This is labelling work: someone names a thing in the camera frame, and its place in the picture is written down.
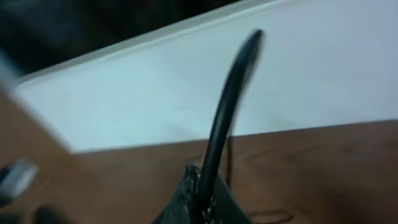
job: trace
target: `black tube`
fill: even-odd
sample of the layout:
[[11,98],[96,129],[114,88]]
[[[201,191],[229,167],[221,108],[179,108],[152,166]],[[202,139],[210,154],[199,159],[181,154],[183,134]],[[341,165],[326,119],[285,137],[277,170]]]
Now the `black tube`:
[[235,107],[244,85],[248,81],[259,53],[262,30],[255,31],[239,51],[229,72],[221,94],[216,116],[210,132],[209,143],[198,184],[198,209],[210,206],[215,180],[218,174],[221,153],[231,125]]

